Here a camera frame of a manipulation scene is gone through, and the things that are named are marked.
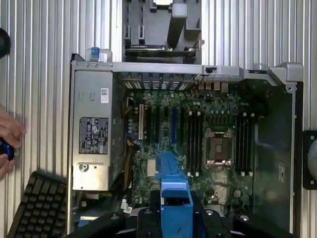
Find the person's hand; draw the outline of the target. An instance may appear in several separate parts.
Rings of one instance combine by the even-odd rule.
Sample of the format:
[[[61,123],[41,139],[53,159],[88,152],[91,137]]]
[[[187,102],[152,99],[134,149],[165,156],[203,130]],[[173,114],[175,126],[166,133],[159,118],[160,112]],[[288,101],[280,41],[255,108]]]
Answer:
[[[20,148],[21,136],[26,133],[24,126],[12,117],[3,106],[0,107],[0,179],[13,171],[13,149]]]

